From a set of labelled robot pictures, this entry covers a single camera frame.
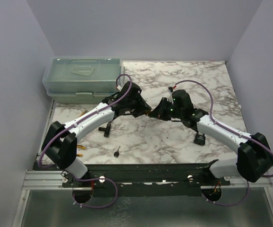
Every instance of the white marble tabletop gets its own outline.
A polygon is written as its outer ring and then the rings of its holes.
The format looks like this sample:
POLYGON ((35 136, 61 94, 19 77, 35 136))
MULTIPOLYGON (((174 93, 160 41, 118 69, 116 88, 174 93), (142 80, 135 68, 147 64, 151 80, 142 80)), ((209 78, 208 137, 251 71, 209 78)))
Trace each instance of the white marble tabletop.
MULTIPOLYGON (((223 61, 150 62, 124 61, 126 73, 142 89, 142 97, 153 108, 161 98, 168 97, 167 87, 183 79, 203 83, 214 98, 213 116, 242 131, 246 127, 234 90, 223 61)), ((210 99, 200 86, 182 83, 193 105, 208 111, 210 99)), ((57 104, 53 122, 65 123, 77 118, 86 109, 96 105, 57 104)), ((179 122, 164 122, 147 116, 134 118, 121 116, 112 122, 109 138, 94 130, 80 141, 86 150, 78 148, 84 164, 153 164, 153 163, 202 163, 214 159, 229 159, 236 154, 213 138, 206 136, 206 145, 193 143, 195 132, 179 122), (119 157, 114 152, 119 149, 119 157)), ((45 156, 44 164, 51 160, 45 156)))

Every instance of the screw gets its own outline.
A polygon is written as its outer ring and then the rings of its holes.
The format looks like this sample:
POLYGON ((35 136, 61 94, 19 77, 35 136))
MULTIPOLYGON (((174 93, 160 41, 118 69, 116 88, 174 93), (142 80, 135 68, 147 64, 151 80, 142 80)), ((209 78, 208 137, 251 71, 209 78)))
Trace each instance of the screw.
POLYGON ((192 182, 194 180, 193 176, 192 175, 188 175, 187 179, 192 182))

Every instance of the box handle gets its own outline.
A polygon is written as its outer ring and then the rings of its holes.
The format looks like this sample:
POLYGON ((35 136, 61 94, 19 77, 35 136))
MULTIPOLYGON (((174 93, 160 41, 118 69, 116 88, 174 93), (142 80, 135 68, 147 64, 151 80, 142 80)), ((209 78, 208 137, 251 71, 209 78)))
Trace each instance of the box handle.
POLYGON ((75 65, 72 69, 72 73, 82 75, 82 76, 90 76, 95 68, 92 68, 90 65, 75 65))
POLYGON ((77 92, 75 93, 77 97, 91 100, 93 99, 93 94, 91 92, 77 92))

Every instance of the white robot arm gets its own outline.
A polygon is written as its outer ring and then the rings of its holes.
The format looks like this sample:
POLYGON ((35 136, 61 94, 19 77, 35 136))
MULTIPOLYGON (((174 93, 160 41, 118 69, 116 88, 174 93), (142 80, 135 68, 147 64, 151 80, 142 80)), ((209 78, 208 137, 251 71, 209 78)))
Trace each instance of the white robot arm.
POLYGON ((89 132, 104 123, 124 115, 127 111, 130 111, 134 117, 148 114, 151 118, 164 121, 179 119, 186 127, 215 138, 238 155, 234 159, 214 160, 209 163, 207 168, 203 170, 207 178, 242 176, 250 182, 256 182, 273 166, 273 157, 270 153, 242 137, 243 135, 252 138, 269 148, 264 135, 260 133, 251 135, 223 123, 221 125, 225 126, 229 131, 220 127, 216 123, 218 121, 215 120, 216 122, 213 122, 206 111, 193 107, 189 94, 184 90, 171 92, 171 99, 162 98, 159 105, 151 111, 151 107, 141 97, 140 87, 133 83, 129 94, 124 99, 113 106, 107 107, 112 102, 118 100, 127 91, 128 86, 128 83, 126 83, 119 93, 105 98, 95 109, 85 115, 65 124, 54 122, 50 126, 42 150, 55 135, 70 127, 66 133, 53 141, 46 149, 46 155, 60 169, 70 172, 76 178, 82 178, 88 169, 76 158, 77 143, 89 132))

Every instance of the plastic storage box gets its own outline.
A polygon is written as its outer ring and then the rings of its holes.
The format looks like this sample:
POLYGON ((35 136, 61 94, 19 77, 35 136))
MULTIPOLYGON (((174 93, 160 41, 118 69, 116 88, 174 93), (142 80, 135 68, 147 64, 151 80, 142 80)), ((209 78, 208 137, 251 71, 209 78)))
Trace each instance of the plastic storage box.
MULTIPOLYGON (((121 73, 120 59, 55 58, 45 71, 43 84, 58 103, 98 104, 117 92, 115 81, 121 73)), ((124 84, 124 77, 119 84, 124 84)))

